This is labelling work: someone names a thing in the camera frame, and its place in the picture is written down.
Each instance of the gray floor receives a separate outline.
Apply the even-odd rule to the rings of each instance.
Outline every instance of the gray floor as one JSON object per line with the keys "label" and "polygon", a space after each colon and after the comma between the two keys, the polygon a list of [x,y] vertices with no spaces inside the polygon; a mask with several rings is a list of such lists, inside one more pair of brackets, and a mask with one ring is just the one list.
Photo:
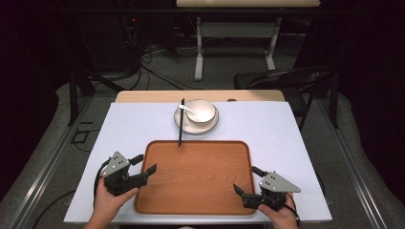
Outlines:
{"label": "gray floor", "polygon": [[[279,38],[274,54],[277,68],[292,67],[301,42],[302,38],[295,36]],[[255,41],[246,40],[243,40],[243,43],[241,40],[235,42],[227,39],[208,41],[201,82],[196,82],[193,78],[195,54],[154,52],[152,57],[148,55],[143,58],[143,65],[192,88],[232,89],[232,76],[235,73],[266,69],[263,47],[257,44]],[[191,53],[188,49],[181,49],[181,52]],[[117,84],[129,89],[136,79],[137,76],[132,76],[117,81]],[[33,152],[24,171],[0,203],[1,228],[31,228],[46,206],[76,188],[96,141],[97,130],[100,129],[109,105],[114,102],[116,96],[104,85],[95,85],[95,97],[80,97],[83,111],[71,128],[67,126],[70,116],[68,87],[66,85],[58,90],[59,106],[53,123]],[[134,90],[176,88],[142,71],[139,84]],[[405,228],[404,205],[387,190],[359,144],[350,102],[342,94],[339,95],[338,130],[333,129],[328,121],[327,103],[327,99],[315,101],[302,135],[313,167],[325,183],[326,196],[331,201],[329,207],[333,221],[303,224],[301,228]],[[77,129],[91,132],[84,143],[74,145],[71,141]],[[75,138],[80,139],[84,140],[83,135]],[[50,166],[50,160],[56,162],[53,167]],[[49,167],[52,169],[46,173],[44,168]],[[35,192],[33,187],[37,183],[42,184],[42,189]],[[65,201],[71,196],[61,199],[48,210],[37,228],[81,228],[82,225],[63,222],[68,209]]]}

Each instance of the black chopstick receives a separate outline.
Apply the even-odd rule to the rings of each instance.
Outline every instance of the black chopstick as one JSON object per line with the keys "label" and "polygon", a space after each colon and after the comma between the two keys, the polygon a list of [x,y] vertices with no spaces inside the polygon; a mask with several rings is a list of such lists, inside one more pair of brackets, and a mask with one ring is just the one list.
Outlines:
{"label": "black chopstick", "polygon": [[179,148],[181,146],[181,135],[182,135],[182,119],[184,116],[184,110],[180,109],[180,124],[179,124]]}

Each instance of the brown tray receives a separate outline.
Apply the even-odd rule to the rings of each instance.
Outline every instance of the brown tray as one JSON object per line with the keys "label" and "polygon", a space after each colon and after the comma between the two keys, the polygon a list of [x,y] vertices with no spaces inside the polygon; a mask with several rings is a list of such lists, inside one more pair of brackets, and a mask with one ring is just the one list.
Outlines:
{"label": "brown tray", "polygon": [[152,141],[142,172],[158,170],[139,189],[135,209],[142,214],[250,215],[233,183],[254,193],[250,156],[242,141]]}

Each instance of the saucer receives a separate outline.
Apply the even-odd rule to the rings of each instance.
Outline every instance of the saucer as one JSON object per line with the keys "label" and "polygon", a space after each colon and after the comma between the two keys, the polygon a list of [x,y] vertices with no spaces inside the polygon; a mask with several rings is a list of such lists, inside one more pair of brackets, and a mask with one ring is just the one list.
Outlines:
{"label": "saucer", "polygon": [[[184,106],[187,106],[188,104],[190,104],[193,101],[194,100],[185,101]],[[180,127],[181,112],[185,112],[185,110],[178,108],[175,111],[175,122],[178,127]],[[184,119],[182,120],[182,130],[191,135],[200,135],[200,134],[203,134],[203,133],[211,130],[212,128],[214,128],[217,125],[219,119],[220,119],[220,115],[218,113],[217,108],[215,108],[215,115],[214,115],[212,121],[209,121],[209,123],[207,123],[206,125],[195,124],[187,117],[187,115],[185,115]]]}

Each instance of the black chair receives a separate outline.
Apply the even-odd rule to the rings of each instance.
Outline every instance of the black chair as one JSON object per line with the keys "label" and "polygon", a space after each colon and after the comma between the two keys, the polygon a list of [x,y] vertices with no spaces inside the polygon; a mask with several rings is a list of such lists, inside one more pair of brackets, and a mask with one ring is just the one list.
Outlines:
{"label": "black chair", "polygon": [[[238,90],[280,90],[294,116],[301,117],[299,129],[302,131],[313,98],[325,95],[336,79],[334,67],[322,66],[238,73],[233,78],[233,85]],[[331,98],[330,102],[337,103],[337,90],[334,91],[335,101]],[[307,102],[303,94],[309,94]]]}

